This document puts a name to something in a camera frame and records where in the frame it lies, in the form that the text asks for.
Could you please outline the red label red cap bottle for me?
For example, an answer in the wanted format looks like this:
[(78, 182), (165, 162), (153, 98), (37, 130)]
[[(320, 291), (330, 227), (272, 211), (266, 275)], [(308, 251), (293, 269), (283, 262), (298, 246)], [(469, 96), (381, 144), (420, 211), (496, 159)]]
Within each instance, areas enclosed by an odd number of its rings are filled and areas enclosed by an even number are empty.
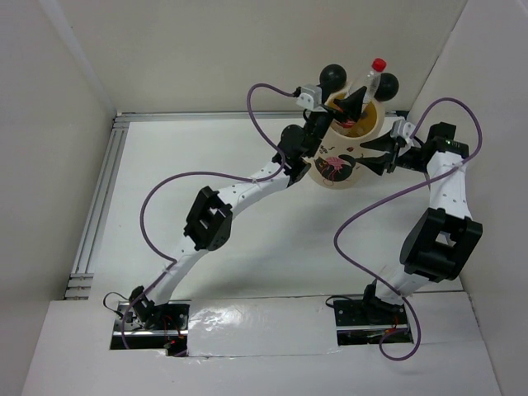
[[(362, 86), (367, 87), (367, 92), (363, 100), (363, 113), (365, 112), (366, 107), (370, 104), (371, 100), (374, 98), (378, 87), (380, 85), (381, 74), (385, 70), (387, 64), (382, 58), (375, 58), (367, 72), (363, 72), (360, 77), (358, 77), (349, 87), (348, 92), (345, 96), (348, 97), (354, 91)], [(343, 123), (346, 128), (351, 128), (357, 122), (348, 121)]]

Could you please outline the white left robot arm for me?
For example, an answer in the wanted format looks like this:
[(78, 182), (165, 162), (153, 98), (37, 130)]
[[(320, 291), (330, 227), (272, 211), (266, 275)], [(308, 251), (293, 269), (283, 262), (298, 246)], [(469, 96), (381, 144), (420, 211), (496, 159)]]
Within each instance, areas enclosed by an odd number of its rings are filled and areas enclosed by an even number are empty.
[(149, 202), (169, 182), (190, 177), (179, 173), (159, 182), (146, 196), (139, 212), (139, 227), (152, 251), (167, 260), (167, 266), (149, 286), (139, 286), (130, 295), (133, 318), (142, 328), (152, 329), (163, 320), (173, 291), (190, 269), (207, 253), (220, 249), (231, 235), (232, 223), (248, 207), (263, 198), (300, 182), (318, 163), (318, 149), (333, 121), (358, 120), (363, 111), (365, 87), (349, 94), (336, 107), (312, 101), (304, 125), (288, 125), (280, 141), (272, 144), (272, 159), (250, 177), (231, 175), (231, 185), (214, 190), (201, 188), (186, 216), (182, 237), (173, 255), (162, 252), (149, 238), (145, 214)]

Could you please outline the cream bin with black ears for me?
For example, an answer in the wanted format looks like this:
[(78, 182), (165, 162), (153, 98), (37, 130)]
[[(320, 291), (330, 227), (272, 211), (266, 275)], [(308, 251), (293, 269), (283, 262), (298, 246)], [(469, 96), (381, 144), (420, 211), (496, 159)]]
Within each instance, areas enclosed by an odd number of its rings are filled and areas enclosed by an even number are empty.
[[(341, 90), (330, 94), (324, 105), (334, 106), (334, 99), (344, 99), (354, 81), (346, 82)], [(309, 175), (315, 182), (330, 189), (347, 189), (365, 174), (366, 167), (356, 160), (371, 155), (371, 151), (360, 144), (381, 135), (385, 118), (384, 103), (393, 99), (398, 90), (398, 79), (384, 70), (374, 98), (354, 126), (346, 128), (343, 123), (333, 120), (316, 154), (309, 159)]]

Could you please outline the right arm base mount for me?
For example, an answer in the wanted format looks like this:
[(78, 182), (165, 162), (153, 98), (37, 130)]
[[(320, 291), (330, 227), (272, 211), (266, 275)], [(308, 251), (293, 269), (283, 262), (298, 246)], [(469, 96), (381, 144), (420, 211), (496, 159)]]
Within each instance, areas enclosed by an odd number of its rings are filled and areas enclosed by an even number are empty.
[(330, 296), (325, 305), (333, 311), (340, 347), (378, 344), (384, 336), (384, 343), (413, 343), (403, 306), (386, 311), (345, 295)]

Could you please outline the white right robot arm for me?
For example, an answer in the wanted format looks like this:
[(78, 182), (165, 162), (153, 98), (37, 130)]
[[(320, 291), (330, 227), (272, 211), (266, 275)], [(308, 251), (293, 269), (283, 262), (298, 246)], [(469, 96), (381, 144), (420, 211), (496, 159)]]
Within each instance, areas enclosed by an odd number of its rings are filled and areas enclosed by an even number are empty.
[(382, 152), (377, 158), (360, 158), (372, 172), (383, 175), (401, 167), (424, 173), (431, 182), (429, 206), (404, 240), (399, 268), (386, 285), (372, 282), (365, 288), (360, 313), (368, 323), (399, 311), (403, 298), (423, 286), (458, 277), (483, 234), (466, 199), (468, 145), (455, 141), (451, 124), (433, 125), (424, 144), (413, 143), (414, 129), (397, 120), (390, 132), (361, 145)]

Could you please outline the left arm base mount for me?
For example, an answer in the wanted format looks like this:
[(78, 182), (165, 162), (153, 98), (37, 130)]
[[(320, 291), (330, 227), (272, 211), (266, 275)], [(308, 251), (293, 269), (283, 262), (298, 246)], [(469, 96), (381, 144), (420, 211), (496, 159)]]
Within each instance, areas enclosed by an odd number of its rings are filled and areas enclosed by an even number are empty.
[(165, 351), (167, 357), (188, 355), (188, 302), (170, 301), (156, 307), (153, 315), (144, 321), (129, 309), (129, 302), (117, 292), (108, 292), (102, 299), (102, 306), (114, 314), (112, 351), (160, 350)]

